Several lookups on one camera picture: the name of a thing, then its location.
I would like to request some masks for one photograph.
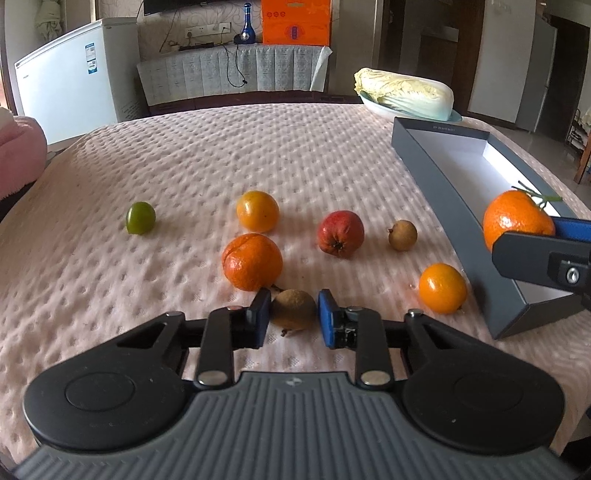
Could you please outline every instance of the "pink cushion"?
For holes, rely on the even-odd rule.
[[[37,121],[14,120],[0,129],[0,199],[37,180],[47,159],[47,140]]]

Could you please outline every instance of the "television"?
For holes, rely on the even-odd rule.
[[[194,7],[211,2],[223,2],[225,0],[144,0],[144,15],[157,14],[177,8]]]

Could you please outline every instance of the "white refrigerator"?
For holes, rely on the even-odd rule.
[[[49,144],[145,116],[135,18],[80,27],[15,64],[26,116]]]

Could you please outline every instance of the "orange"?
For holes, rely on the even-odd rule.
[[[270,287],[283,270],[283,257],[275,242],[259,233],[232,240],[222,253],[223,273],[240,290]]]
[[[486,209],[482,221],[488,250],[506,231],[554,235],[552,218],[538,207],[529,195],[519,190],[501,193]]]
[[[240,197],[236,214],[243,227],[251,232],[264,233],[277,225],[279,205],[268,193],[253,190]]]
[[[445,263],[428,267],[418,281],[418,293],[436,313],[453,313],[466,301],[468,289],[461,273]]]

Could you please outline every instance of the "plate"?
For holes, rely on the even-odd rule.
[[[363,104],[369,109],[370,112],[375,113],[376,115],[385,118],[386,120],[394,123],[394,119],[396,117],[401,118],[416,118],[419,120],[428,120],[431,122],[441,122],[444,124],[458,124],[462,121],[462,116],[457,113],[455,110],[452,110],[452,114],[450,115],[448,120],[434,120],[433,118],[426,118],[423,116],[412,115],[410,113],[403,112],[402,110],[396,110],[389,106],[382,105],[380,103],[374,102],[372,98],[365,92],[359,92],[359,96],[361,97],[361,101]]]

